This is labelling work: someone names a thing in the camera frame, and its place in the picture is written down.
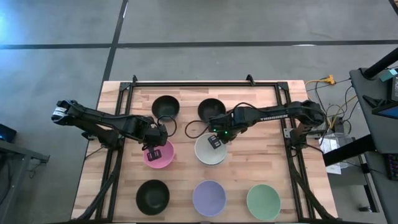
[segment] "wooden tabletop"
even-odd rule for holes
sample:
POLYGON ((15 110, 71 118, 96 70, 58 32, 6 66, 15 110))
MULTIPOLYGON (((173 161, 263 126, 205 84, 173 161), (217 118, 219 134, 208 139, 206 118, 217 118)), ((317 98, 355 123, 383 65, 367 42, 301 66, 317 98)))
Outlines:
MULTIPOLYGON (((292 101, 308 99, 302 80, 285 82, 289 83, 292 101)), ((120 82, 104 82, 97 110, 114 114, 119 84, 120 82)), ((142 145, 130 139, 126 141, 114 222, 260 222, 250 214, 246 206, 246 195, 256 184, 268 184, 278 192, 282 210, 275 221, 297 221, 280 121, 257 123, 249 128, 227 145, 226 159, 221 164, 211 167, 204 166, 195 157, 196 139, 189 139, 184 133, 189 121, 199 119, 197 106, 202 100, 217 98, 225 104, 227 110, 242 101, 257 107, 275 106, 277 102, 272 87, 135 87, 130 113, 152 116, 152 102, 162 95, 174 96, 180 102, 180 112, 176 118, 178 129, 176 134, 169 138, 174 145, 175 157, 166 168, 152 169, 144 164, 142 145), (141 213, 135 201, 139 186, 150 179, 165 182, 170 190, 169 205, 155 216, 141 213), (227 194, 226 208, 220 215, 211 218, 200 215, 192 204, 193 189, 208 179, 219 182, 227 194)), ((172 132, 174 125, 167 123, 166 126, 167 130, 172 132)), ((204 124, 192 125, 189 133, 198 134, 204 127, 204 124)), ((319 146, 315 140, 309 140, 308 143, 319 146)), ((99 147, 100 144, 93 141, 89 143, 87 153, 99 147)), ((303 150, 303 156, 312 192, 328 212, 337 217, 321 153, 306 148, 303 150)), ((85 161, 72 218, 81 215, 98 193, 105 158, 106 149, 103 149, 85 161)), ((104 214, 108 211, 109 194, 110 190, 105 200, 104 214)), ((307 214, 302 191, 300 198, 303 210, 307 214)))

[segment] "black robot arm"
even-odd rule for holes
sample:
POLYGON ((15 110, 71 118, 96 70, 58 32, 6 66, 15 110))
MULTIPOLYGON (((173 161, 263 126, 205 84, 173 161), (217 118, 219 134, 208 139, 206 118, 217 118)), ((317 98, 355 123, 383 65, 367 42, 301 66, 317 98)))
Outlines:
POLYGON ((75 100, 58 101, 51 120, 59 125, 76 126, 86 134, 98 137, 107 147, 117 145, 121 136, 143 143, 143 149, 164 146, 167 130, 152 117, 141 115, 112 115, 80 105, 75 100))
POLYGON ((303 136, 311 128, 317 127, 325 121, 325 114, 318 103, 309 100, 265 108, 235 106, 231 111, 227 111, 226 114, 211 118, 208 129, 209 132, 217 133, 217 137, 221 142, 227 143, 234 140, 237 134, 247 131, 248 127, 255 125, 257 122, 284 118, 295 118, 301 122, 300 126, 292 130, 291 134, 297 136, 299 131, 297 138, 302 140, 303 136))

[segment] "mint green bowl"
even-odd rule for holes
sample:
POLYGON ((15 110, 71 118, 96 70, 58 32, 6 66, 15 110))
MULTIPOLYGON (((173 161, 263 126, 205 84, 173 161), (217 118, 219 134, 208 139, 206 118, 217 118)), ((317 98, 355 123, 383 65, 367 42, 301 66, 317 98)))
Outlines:
POLYGON ((278 192, 266 184, 252 187, 249 190, 246 203, 250 213, 259 220, 274 220, 280 212, 278 192))

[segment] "table leg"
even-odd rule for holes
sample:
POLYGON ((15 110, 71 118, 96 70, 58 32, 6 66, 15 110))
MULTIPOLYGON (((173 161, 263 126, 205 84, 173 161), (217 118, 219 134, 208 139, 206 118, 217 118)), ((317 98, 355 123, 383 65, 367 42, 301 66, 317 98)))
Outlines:
POLYGON ((333 165, 337 162, 341 162, 345 159, 349 159, 354 156, 359 156, 365 152, 375 151, 372 136, 368 134, 358 140, 355 140, 345 146, 341 146, 338 149, 330 151, 323 155, 323 160, 326 166, 333 165))

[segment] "gray floor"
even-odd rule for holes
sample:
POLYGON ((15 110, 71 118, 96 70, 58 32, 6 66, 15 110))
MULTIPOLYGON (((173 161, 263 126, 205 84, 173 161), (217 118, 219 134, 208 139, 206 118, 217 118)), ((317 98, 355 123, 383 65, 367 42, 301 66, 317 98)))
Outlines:
MULTIPOLYGON (((111 43, 121 3, 0 1, 0 44, 111 43)), ((387 0, 130 0, 119 42, 388 40, 398 39, 397 28, 387 0)), ((118 49, 109 79, 241 80, 251 74, 257 80, 313 80, 332 74, 344 80, 351 69, 369 66, 396 47, 118 49)), ((18 130, 19 145, 51 155, 33 179, 26 178, 9 223, 70 218, 87 142, 77 128, 57 126, 50 116, 57 100, 96 106, 108 54, 109 49, 0 50, 0 123, 18 130)), ((349 86, 320 89, 323 103, 342 104, 349 86)), ((369 133, 359 106, 350 121, 352 136, 369 133)), ((382 213, 357 212, 366 205, 362 188, 331 185, 339 217, 386 222, 382 213)))

